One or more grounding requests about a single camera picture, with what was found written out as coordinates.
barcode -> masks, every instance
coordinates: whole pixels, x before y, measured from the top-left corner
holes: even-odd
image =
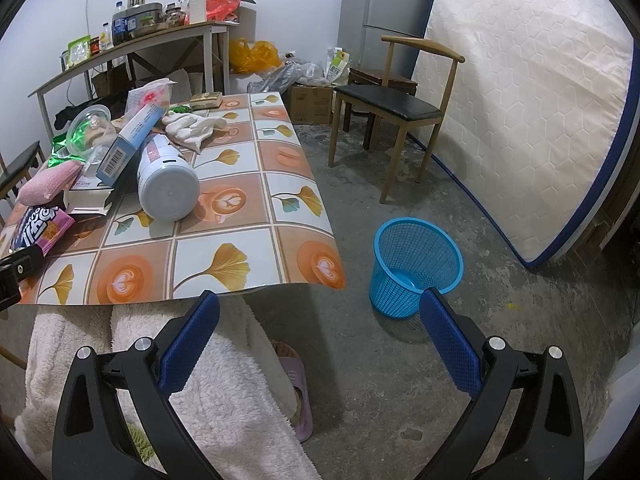
[[[111,157],[111,161],[107,164],[107,167],[104,169],[104,174],[111,175],[113,170],[115,170],[116,165],[119,163],[120,159],[124,156],[124,152],[120,148],[116,148],[116,151],[113,152],[113,156]]]

slipper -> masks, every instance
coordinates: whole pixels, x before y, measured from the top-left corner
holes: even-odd
[[[287,377],[291,380],[291,384],[302,396],[302,408],[300,409],[300,418],[294,424],[293,429],[296,430],[296,437],[300,443],[308,440],[314,430],[314,422],[311,418],[311,405],[309,405],[309,394],[306,389],[305,367],[302,359],[299,357],[278,357],[283,370]]]

concrete floor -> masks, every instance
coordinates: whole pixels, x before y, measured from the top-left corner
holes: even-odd
[[[605,386],[630,334],[630,304],[616,248],[585,266],[579,258],[529,271],[468,196],[435,164],[413,182],[422,152],[407,143],[388,205],[378,199],[395,131],[382,124],[380,147],[363,152],[364,120],[340,133],[337,166],[326,166],[328,126],[297,126],[336,235],[347,275],[342,291],[284,285],[246,300],[271,338],[294,346],[305,362],[314,435],[305,450],[325,480],[413,479],[464,410],[458,392],[418,319],[387,319],[367,295],[378,227],[415,216],[442,227],[462,252],[465,273],[447,294],[460,314],[514,348],[560,346],[569,360],[587,434],[606,406]],[[0,320],[0,344],[26,358],[35,311],[14,306]],[[0,359],[0,404],[24,405],[24,373]],[[512,396],[507,414],[513,413]],[[501,423],[482,462],[505,435]]]

gray refrigerator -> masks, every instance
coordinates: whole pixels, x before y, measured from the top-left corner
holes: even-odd
[[[342,0],[338,46],[351,56],[351,65],[382,69],[388,43],[385,34],[424,37],[433,0]],[[398,45],[392,71],[410,78],[417,49]]]

mattress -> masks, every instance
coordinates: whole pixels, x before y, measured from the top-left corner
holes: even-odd
[[[436,160],[523,264],[562,253],[638,124],[640,56],[622,19],[608,0],[434,0],[425,36],[466,58]],[[420,53],[418,97],[440,102],[449,65]]]

